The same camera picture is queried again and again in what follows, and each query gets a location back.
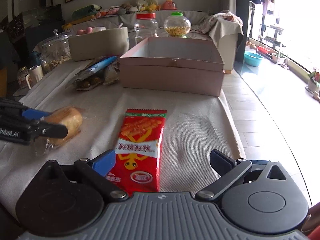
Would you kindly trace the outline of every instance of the white banner on package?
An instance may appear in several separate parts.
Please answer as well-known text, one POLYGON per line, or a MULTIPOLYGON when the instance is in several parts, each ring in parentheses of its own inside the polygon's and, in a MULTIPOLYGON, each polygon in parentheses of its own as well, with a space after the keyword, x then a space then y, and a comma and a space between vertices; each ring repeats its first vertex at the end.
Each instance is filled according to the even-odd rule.
POLYGON ((158 152, 157 146, 158 146, 158 140, 142 142, 142 143, 134 143, 134 142, 126 141, 119 138, 117 146, 115 148, 115 152, 116 154, 137 153, 137 154, 157 158, 157 152, 158 152))

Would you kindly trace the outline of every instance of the bread roll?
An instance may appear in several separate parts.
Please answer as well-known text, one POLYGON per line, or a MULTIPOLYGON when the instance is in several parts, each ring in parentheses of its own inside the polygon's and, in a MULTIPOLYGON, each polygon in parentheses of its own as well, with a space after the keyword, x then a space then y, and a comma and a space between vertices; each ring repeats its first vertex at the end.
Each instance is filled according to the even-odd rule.
POLYGON ((65 138, 48 138, 51 144, 60 146, 80 132, 79 128, 82 124, 82 115, 74 107, 67 106, 54 111, 51 115, 46 117, 44 121, 63 124, 67 127, 68 135, 65 138))

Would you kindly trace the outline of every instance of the red snack package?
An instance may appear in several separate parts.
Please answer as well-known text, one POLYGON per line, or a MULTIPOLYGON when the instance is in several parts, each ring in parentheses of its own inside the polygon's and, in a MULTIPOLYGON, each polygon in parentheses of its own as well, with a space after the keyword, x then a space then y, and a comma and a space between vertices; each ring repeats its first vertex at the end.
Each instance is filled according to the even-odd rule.
POLYGON ((131 195, 159 191, 166 110, 127 109, 116 144, 116 165, 106 179, 131 195))

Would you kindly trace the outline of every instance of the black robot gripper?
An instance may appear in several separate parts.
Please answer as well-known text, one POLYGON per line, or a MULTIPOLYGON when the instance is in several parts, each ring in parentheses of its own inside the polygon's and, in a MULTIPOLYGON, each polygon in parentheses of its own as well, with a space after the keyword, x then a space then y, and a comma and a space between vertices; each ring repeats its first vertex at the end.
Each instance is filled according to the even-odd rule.
POLYGON ((279 162, 252 164, 213 150, 210 163, 221 178, 195 198, 189 192, 128 197, 90 162, 44 164, 16 205, 26 230, 20 239, 307 239, 299 231, 307 201, 279 162))

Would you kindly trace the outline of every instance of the potted plant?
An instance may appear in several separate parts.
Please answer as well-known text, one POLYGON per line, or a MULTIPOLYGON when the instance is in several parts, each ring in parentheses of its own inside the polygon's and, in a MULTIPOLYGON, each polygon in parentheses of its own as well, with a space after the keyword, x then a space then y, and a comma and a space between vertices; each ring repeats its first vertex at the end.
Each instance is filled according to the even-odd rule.
POLYGON ((313 68, 313 72, 308 74, 308 76, 310 78, 307 85, 308 89, 313 93, 318 93, 320 90, 320 73, 316 70, 316 68, 313 68))
MULTIPOLYGON (((272 53, 272 60, 277 63, 277 59, 278 59, 278 53, 272 53)), ((278 64, 283 64, 284 63, 284 60, 287 56, 285 56, 284 54, 280 53, 280 57, 279 57, 279 61, 278 61, 278 64)))

